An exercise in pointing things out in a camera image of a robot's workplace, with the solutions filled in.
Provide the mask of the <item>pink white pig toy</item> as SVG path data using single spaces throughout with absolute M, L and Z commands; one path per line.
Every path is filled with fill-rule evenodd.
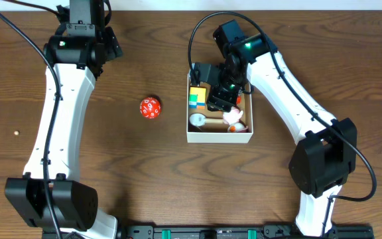
M 228 133 L 246 133 L 248 127 L 241 122 L 241 118 L 244 116 L 244 111 L 238 108 L 232 107 L 229 112 L 223 113 L 223 122 L 228 124 Z

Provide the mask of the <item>colourful puzzle cube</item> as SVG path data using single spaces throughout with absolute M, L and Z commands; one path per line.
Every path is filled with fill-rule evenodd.
M 192 109 L 205 109 L 206 88 L 191 86 L 189 89 L 188 105 Z

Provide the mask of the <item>red many-sided die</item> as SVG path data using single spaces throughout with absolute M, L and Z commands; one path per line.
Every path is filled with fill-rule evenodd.
M 161 103 L 154 97 L 147 97 L 141 101 L 139 109 L 144 118 L 155 119 L 161 113 Z

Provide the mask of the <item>red toy fire truck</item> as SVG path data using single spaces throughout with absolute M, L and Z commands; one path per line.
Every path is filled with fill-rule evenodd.
M 241 95 L 238 95 L 236 104 L 239 105 L 241 103 Z

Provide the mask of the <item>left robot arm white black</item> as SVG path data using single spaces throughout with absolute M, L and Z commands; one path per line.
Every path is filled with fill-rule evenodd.
M 46 96 L 34 149 L 23 174 L 7 179 L 5 196 L 43 238 L 117 238 L 116 217 L 80 182 L 84 116 L 103 65 L 122 55 L 109 26 L 108 1 L 71 0 L 45 44 Z

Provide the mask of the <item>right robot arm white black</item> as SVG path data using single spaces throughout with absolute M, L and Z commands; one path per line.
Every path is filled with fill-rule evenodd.
M 310 96 L 265 33 L 248 37 L 231 20 L 220 25 L 213 37 L 225 58 L 210 73 L 216 88 L 237 95 L 246 84 L 256 87 L 296 143 L 288 164 L 300 189 L 296 227 L 305 236 L 329 233 L 335 200 L 355 170 L 356 126 L 349 118 L 337 120 Z

